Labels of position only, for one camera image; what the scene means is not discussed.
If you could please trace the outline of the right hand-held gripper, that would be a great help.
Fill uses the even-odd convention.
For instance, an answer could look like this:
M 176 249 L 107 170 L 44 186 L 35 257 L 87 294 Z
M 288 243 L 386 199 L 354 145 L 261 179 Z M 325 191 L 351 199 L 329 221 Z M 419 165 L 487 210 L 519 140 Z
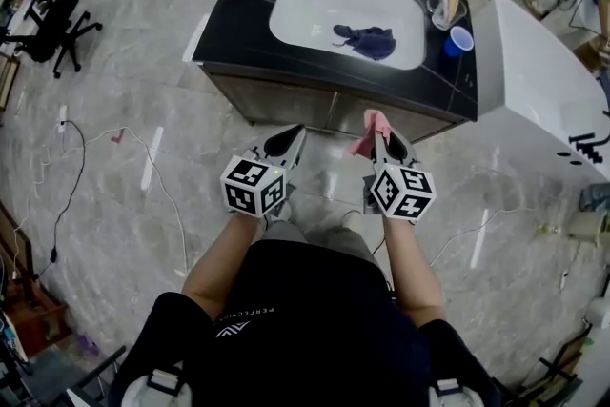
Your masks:
M 364 213 L 418 222 L 436 200 L 437 191 L 429 172 L 404 167 L 419 164 L 413 145 L 394 129 L 388 142 L 376 132 L 372 161 L 375 175 L 363 178 Z

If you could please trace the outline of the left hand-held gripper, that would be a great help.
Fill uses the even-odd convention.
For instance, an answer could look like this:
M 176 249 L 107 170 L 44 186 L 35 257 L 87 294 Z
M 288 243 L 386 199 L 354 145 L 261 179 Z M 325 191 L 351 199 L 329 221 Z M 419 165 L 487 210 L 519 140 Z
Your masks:
M 258 137 L 251 149 L 234 155 L 220 175 L 227 208 L 257 218 L 279 216 L 306 136 L 301 124 L 282 126 Z

